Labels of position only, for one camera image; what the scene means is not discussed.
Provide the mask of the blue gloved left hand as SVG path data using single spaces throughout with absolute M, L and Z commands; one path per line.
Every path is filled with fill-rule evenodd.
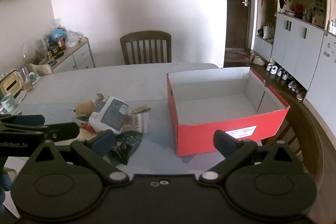
M 1 180 L 0 180 L 0 212 L 1 215 L 3 215 L 3 212 L 5 211 L 5 207 L 3 205 L 5 198 L 6 198 L 6 192 L 9 192 L 12 186 L 12 179 L 10 177 L 10 173 L 13 170 L 10 168 L 4 168 L 1 170 Z

